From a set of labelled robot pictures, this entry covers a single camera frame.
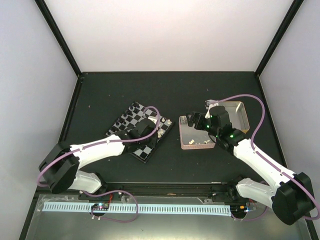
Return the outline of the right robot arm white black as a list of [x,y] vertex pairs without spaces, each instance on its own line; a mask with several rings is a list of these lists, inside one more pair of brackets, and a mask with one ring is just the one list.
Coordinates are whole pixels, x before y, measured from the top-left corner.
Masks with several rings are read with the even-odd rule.
[[207,132],[216,145],[251,167],[265,183],[244,178],[227,189],[234,202],[252,199],[271,208],[285,224],[307,219],[307,213],[319,209],[311,179],[303,172],[288,170],[259,149],[247,135],[234,128],[224,106],[210,105],[206,113],[189,112],[187,124]]

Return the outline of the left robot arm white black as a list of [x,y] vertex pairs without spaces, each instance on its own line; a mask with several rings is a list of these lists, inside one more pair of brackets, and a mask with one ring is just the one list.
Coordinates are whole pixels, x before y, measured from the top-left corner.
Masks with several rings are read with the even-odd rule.
[[144,145],[156,144],[159,120],[154,117],[143,118],[136,126],[118,131],[104,139],[85,144],[68,145],[60,142],[39,165],[39,178],[53,194],[67,190],[85,191],[95,199],[103,199],[108,192],[102,177],[97,173],[81,169],[96,161],[130,154]]

